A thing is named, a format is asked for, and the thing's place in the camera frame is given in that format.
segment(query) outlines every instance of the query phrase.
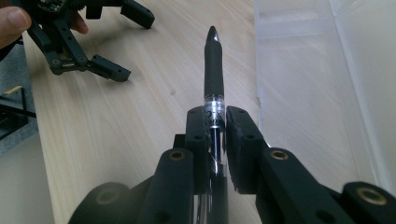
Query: pen grip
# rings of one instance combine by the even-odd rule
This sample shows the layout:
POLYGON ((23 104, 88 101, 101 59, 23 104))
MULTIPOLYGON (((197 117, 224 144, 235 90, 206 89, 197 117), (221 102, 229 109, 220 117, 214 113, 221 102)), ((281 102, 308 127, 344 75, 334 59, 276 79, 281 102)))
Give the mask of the pen grip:
POLYGON ((205 45, 205 90, 208 95, 224 96, 222 74, 222 49, 218 41, 208 41, 205 45))

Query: gray carpet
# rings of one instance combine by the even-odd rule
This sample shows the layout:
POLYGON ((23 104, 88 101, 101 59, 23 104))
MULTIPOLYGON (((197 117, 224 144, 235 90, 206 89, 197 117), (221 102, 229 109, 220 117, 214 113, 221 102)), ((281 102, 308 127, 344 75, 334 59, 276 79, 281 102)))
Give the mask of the gray carpet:
MULTIPOLYGON (((18 44, 0 62, 0 92, 7 91, 15 86, 22 86, 24 88, 27 110, 35 112, 25 52, 23 45, 18 44)), ((0 141, 0 156, 7 153, 32 134, 38 132, 36 119, 28 119, 29 123, 27 125, 0 141)))

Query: wooden table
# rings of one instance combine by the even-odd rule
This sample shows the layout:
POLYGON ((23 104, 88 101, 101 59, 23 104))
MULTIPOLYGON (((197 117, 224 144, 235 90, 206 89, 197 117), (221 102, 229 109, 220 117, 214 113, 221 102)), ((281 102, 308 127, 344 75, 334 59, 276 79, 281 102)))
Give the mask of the wooden table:
MULTIPOLYGON (((56 223, 66 223, 94 187, 133 187, 153 175, 161 154, 184 133, 187 111, 203 104, 204 45, 215 25, 223 47, 225 100, 256 121, 253 0, 138 1, 156 21, 150 30, 105 8, 78 41, 132 71, 117 83, 90 72, 55 76, 26 36, 38 126, 56 223)), ((260 223, 254 197, 233 192, 231 223, 260 223)))

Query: robotic claw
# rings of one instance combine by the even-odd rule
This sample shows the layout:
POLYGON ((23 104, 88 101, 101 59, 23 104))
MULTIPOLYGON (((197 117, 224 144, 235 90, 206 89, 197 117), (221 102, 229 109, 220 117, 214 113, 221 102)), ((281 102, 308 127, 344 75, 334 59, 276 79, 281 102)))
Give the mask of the robotic claw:
POLYGON ((87 7, 86 18, 98 20, 103 7, 121 7, 120 14, 149 29, 154 23, 150 10, 134 0, 9 0, 10 4, 25 9, 32 17, 28 34, 46 56, 55 75, 69 71, 91 71, 114 81, 126 81, 127 69, 99 56, 88 60, 81 46, 70 32, 73 16, 87 7))

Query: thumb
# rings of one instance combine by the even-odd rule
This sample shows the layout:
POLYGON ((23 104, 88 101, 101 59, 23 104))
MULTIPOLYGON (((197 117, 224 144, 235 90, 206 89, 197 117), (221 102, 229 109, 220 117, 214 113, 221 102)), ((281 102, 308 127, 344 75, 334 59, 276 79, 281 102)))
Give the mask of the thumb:
POLYGON ((19 7, 0 8, 0 49, 14 42, 32 25, 29 14, 19 7))

